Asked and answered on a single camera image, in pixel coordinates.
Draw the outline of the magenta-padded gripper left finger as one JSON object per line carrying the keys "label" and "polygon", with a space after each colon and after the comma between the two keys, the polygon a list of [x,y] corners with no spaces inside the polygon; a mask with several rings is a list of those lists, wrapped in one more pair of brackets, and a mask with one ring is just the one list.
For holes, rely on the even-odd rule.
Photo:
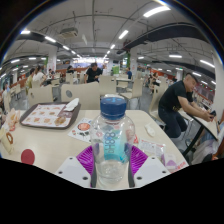
{"label": "magenta-padded gripper left finger", "polygon": [[55,172],[57,176],[84,188],[91,187],[93,173],[94,157],[91,146],[84,149],[76,157],[69,156]]}

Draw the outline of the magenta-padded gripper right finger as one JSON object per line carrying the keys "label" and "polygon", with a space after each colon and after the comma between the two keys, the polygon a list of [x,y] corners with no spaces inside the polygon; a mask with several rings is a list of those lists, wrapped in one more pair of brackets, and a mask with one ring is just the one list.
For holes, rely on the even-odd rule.
{"label": "magenta-padded gripper right finger", "polygon": [[157,157],[147,156],[136,146],[132,147],[128,166],[130,188],[143,187],[169,174],[170,172]]}

